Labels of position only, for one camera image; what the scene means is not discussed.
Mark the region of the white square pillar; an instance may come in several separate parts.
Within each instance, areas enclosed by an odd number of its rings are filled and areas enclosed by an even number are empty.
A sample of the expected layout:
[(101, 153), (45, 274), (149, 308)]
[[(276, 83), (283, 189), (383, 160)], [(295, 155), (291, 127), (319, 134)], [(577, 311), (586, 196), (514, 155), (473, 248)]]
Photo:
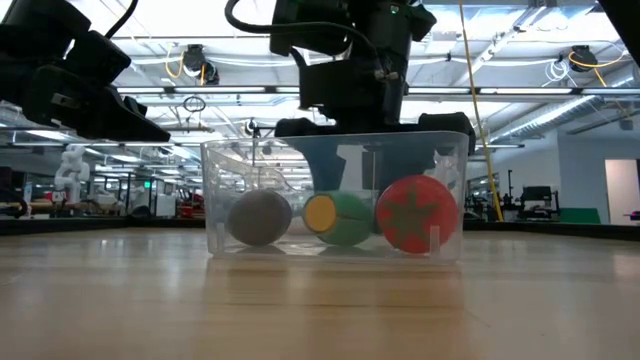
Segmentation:
[(362, 189), (362, 159), (364, 147), (361, 145), (339, 145), (337, 155), (345, 160), (340, 184), (341, 190), (360, 191)]

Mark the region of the red toy tomato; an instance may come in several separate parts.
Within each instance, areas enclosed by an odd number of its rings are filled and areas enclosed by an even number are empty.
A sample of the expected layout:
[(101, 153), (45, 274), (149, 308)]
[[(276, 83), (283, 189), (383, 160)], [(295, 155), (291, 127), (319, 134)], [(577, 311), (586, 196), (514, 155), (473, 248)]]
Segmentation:
[(386, 240), (410, 254), (431, 250), (431, 228), (439, 228), (439, 243), (446, 244), (459, 223), (454, 196), (438, 180), (411, 175), (393, 182), (379, 197), (376, 221)]

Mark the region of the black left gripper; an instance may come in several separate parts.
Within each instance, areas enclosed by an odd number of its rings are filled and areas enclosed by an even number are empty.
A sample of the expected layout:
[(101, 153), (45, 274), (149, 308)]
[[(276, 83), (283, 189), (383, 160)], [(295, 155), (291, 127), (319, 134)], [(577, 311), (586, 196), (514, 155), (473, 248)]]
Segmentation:
[(54, 120), (86, 138), (169, 142), (170, 134), (143, 114), (144, 106), (117, 91), (62, 68), (37, 68), (21, 95), (23, 114), (33, 122)]

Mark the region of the white door panel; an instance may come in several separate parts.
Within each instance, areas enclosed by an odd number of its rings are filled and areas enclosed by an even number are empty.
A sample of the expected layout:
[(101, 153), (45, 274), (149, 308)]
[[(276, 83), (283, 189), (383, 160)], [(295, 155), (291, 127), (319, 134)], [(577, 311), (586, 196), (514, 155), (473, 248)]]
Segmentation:
[(605, 161), (609, 221), (613, 225), (640, 226), (640, 171), (637, 160)]

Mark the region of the green toy corn cob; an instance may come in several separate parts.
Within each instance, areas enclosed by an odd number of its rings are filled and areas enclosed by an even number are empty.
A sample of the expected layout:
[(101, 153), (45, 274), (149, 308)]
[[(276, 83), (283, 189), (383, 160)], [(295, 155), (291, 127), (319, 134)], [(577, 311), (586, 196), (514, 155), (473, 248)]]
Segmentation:
[(302, 210), (306, 228), (322, 242), (353, 247), (366, 241), (373, 229), (373, 210), (348, 192), (321, 192), (311, 196)]

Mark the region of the black machine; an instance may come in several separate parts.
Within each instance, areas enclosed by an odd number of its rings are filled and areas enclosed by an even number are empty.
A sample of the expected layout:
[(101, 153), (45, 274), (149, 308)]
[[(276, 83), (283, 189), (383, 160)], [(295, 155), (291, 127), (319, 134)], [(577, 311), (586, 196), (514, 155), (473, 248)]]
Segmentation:
[(550, 186), (525, 186), (518, 201), (519, 221), (557, 222), (560, 218), (558, 192)]

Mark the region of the clear plastic tupperware container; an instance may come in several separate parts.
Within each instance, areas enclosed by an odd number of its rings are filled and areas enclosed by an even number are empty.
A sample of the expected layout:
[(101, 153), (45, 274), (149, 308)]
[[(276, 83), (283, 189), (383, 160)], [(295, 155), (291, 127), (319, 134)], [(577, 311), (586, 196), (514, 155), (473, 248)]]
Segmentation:
[[(316, 192), (304, 156), (290, 147), (284, 138), (236, 139), (212, 141), (202, 147), (202, 174), (206, 235), (209, 252), (217, 257), (262, 256), (293, 258), (337, 258), (345, 260), (414, 262), (421, 264), (452, 263), (462, 252), (466, 165), (470, 148), (462, 134), (456, 132), (426, 133), (426, 139), (437, 146), (435, 167), (423, 174), (440, 181), (454, 196), (459, 210), (459, 223), (450, 240), (439, 243), (439, 228), (431, 228), (431, 250), (426, 254), (410, 254), (394, 248), (382, 234), (376, 221), (376, 204), (384, 191), (338, 190)], [(381, 145), (379, 134), (369, 134), (363, 143), (340, 140), (339, 145)], [(267, 189), (279, 193), (290, 204), (293, 216), (289, 228), (277, 241), (266, 246), (249, 246), (233, 238), (226, 221), (234, 203), (245, 193)], [(370, 237), (353, 247), (332, 246), (322, 242), (304, 225), (302, 210), (316, 193), (348, 192), (358, 196), (373, 210)]]

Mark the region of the green board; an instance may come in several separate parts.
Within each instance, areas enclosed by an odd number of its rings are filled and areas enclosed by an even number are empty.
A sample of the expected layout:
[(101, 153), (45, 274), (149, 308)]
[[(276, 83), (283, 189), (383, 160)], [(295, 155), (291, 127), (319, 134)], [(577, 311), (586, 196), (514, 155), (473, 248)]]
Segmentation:
[(561, 208), (560, 221), (570, 224), (601, 224), (600, 215), (596, 208)]

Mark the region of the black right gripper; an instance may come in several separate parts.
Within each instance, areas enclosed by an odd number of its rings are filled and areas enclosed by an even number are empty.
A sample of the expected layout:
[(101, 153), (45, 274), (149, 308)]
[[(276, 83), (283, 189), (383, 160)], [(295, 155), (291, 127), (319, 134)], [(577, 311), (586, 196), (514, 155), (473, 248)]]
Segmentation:
[[(309, 165), (316, 192), (338, 190), (346, 160), (337, 154), (338, 144), (332, 137), (302, 137), (355, 135), (367, 133), (409, 133), (421, 131), (448, 131), (468, 137), (469, 148), (475, 148), (475, 130), (469, 118), (462, 112), (449, 114), (422, 114), (414, 124), (400, 122), (402, 101), (408, 94), (406, 73), (409, 65), (408, 49), (396, 52), (391, 49), (378, 51), (385, 77), (379, 79), (386, 87), (382, 97), (372, 106), (351, 108), (311, 107), (328, 119), (330, 126), (320, 126), (308, 118), (285, 118), (278, 121), (275, 136), (300, 152)], [(296, 49), (290, 51), (298, 70), (309, 64)], [(342, 60), (368, 60), (356, 50), (351, 50)], [(362, 153), (362, 187), (365, 190), (385, 191), (395, 181), (411, 175), (423, 174), (435, 167), (435, 148), (424, 144), (370, 145)]]

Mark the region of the black aluminium rig frame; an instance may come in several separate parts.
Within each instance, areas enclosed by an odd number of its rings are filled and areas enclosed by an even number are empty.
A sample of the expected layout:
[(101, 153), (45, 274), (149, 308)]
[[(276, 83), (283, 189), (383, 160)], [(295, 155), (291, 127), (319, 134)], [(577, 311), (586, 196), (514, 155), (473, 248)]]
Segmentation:
[[(204, 229), (204, 220), (189, 219), (136, 219), (76, 218), (44, 220), (0, 219), (0, 236), (42, 234), (71, 231), (107, 230), (118, 228), (184, 228)], [(464, 231), (527, 232), (596, 239), (640, 242), (640, 226), (567, 224), (554, 222), (484, 223), (465, 222)]]

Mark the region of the brown toy kiwi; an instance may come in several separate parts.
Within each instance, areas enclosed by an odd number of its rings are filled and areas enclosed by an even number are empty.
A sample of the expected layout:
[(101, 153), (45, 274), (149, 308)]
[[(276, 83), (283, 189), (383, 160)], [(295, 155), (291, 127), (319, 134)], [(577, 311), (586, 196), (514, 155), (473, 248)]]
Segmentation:
[(245, 193), (234, 203), (226, 227), (233, 238), (245, 245), (266, 246), (284, 235), (292, 216), (292, 208), (283, 196), (258, 189)]

